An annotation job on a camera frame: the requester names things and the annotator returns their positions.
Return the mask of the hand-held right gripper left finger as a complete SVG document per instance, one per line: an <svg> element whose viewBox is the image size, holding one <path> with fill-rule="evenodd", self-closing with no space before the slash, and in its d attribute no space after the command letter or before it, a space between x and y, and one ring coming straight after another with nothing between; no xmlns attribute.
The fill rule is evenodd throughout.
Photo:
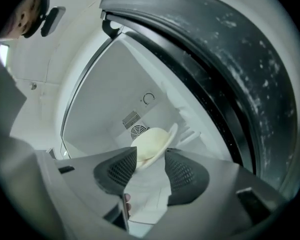
<svg viewBox="0 0 300 240"><path fill-rule="evenodd" d="M65 160L40 154L38 164L52 203L72 230L111 224L128 231L125 188L137 166L135 147Z"/></svg>

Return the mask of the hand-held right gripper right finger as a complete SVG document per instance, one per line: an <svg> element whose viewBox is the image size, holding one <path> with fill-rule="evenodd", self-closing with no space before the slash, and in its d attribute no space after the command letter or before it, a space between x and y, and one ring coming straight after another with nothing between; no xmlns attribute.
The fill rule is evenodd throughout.
<svg viewBox="0 0 300 240"><path fill-rule="evenodd" d="M164 155L171 195L168 206L193 205L191 213L211 221L230 217L258 224L287 200L237 163L169 148Z"/></svg>

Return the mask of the mini fridge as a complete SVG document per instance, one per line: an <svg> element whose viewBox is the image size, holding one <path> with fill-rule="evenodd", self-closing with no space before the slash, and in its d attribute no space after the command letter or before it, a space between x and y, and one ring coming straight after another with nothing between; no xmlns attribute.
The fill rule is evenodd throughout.
<svg viewBox="0 0 300 240"><path fill-rule="evenodd" d="M206 220L168 206L165 153L236 163L282 191L298 136L284 57L249 17L267 0L101 0L102 32L67 98L60 127L69 159L136 148L128 232L224 238L258 224ZM145 107L147 92L155 101Z"/></svg>

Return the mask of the person's right hand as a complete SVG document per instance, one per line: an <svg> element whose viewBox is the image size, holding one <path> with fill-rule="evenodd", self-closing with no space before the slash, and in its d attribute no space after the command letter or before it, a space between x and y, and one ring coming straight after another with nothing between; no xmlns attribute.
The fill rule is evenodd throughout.
<svg viewBox="0 0 300 240"><path fill-rule="evenodd" d="M131 204L130 204L130 200L131 200L131 195L128 193L124 194L124 200L125 200L125 207L126 207L126 211L127 211L127 216L130 217L130 210L132 208Z"/></svg>

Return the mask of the ceiling light panel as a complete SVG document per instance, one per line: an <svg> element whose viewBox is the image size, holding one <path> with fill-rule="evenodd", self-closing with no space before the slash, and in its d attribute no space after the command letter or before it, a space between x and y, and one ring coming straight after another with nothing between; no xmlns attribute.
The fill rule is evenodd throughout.
<svg viewBox="0 0 300 240"><path fill-rule="evenodd" d="M0 61L2 62L4 67L7 65L9 48L9 45L7 44L0 44Z"/></svg>

